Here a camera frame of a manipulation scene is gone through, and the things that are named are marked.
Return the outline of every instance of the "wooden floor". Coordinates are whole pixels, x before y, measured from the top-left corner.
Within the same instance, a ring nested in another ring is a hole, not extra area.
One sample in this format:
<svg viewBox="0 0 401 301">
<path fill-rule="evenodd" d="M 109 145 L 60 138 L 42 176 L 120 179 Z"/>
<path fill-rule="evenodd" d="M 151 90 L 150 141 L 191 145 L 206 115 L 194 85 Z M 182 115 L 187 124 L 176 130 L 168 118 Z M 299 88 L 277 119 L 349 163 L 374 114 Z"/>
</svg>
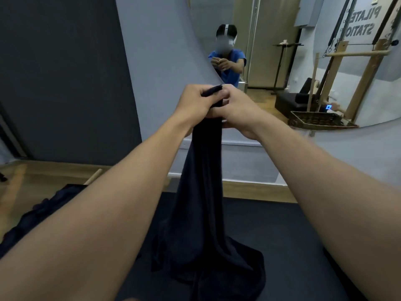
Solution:
<svg viewBox="0 0 401 301">
<path fill-rule="evenodd" d="M 0 166 L 8 178 L 0 182 L 0 236 L 15 226 L 33 205 L 52 197 L 66 184 L 83 184 L 99 168 L 110 167 L 61 162 L 16 161 Z M 177 178 L 166 178 L 165 191 L 174 191 Z M 223 182 L 224 196 L 274 202 L 296 203 L 286 186 L 244 182 Z"/>
<path fill-rule="evenodd" d="M 277 117 L 281 121 L 284 121 L 285 123 L 288 122 L 288 118 L 275 109 L 274 103 L 276 96 L 272 95 L 271 91 L 248 89 L 247 94 L 260 108 Z"/>
</svg>

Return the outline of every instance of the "hand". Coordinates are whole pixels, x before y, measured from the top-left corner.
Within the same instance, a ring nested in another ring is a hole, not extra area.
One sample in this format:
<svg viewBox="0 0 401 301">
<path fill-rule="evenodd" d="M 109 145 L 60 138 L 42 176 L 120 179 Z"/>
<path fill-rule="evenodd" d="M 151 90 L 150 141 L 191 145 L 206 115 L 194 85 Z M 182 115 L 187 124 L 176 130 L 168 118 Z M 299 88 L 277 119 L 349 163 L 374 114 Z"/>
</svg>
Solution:
<svg viewBox="0 0 401 301">
<path fill-rule="evenodd" d="M 187 136 L 191 134 L 193 127 L 205 118 L 213 104 L 228 98 L 229 91 L 227 89 L 218 91 L 209 97 L 202 97 L 201 94 L 211 87 L 213 86 L 190 84 L 184 88 L 181 94 L 180 101 L 172 117 L 176 118 L 179 123 L 188 126 Z"/>
<path fill-rule="evenodd" d="M 221 70 L 222 72 L 231 69 L 232 66 L 233 62 L 225 58 L 220 59 L 220 61 L 218 62 L 218 69 Z"/>
<path fill-rule="evenodd" d="M 219 62 L 220 62 L 220 58 L 217 58 L 217 57 L 213 57 L 212 60 L 210 61 L 210 63 L 213 65 L 213 67 L 215 69 L 217 69 Z"/>
<path fill-rule="evenodd" d="M 236 128 L 243 136 L 258 140 L 253 132 L 255 126 L 264 118 L 272 116 L 259 108 L 247 94 L 231 84 L 223 85 L 228 90 L 229 98 L 223 100 L 222 107 L 214 107 L 207 114 L 208 118 L 222 117 L 227 121 L 224 128 Z"/>
</svg>

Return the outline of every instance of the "folded garment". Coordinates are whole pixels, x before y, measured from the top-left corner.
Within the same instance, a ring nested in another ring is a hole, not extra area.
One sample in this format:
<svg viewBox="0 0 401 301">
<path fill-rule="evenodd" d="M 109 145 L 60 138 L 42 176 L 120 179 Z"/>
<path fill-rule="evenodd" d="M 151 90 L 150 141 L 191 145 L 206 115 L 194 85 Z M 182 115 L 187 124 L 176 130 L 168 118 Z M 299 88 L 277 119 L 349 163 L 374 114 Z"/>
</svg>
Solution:
<svg viewBox="0 0 401 301">
<path fill-rule="evenodd" d="M 79 192 L 85 189 L 86 185 L 68 184 L 51 198 L 44 199 L 40 204 L 33 206 L 32 210 L 25 213 L 17 226 L 4 234 L 3 241 L 0 244 L 0 259 L 14 247 L 24 236 L 28 234 L 39 223 L 52 215 L 58 209 L 67 204 Z"/>
<path fill-rule="evenodd" d="M 221 118 L 193 130 L 175 207 L 153 240 L 152 271 L 192 285 L 191 300 L 251 301 L 265 286 L 263 254 L 225 235 L 221 131 Z"/>
</svg>

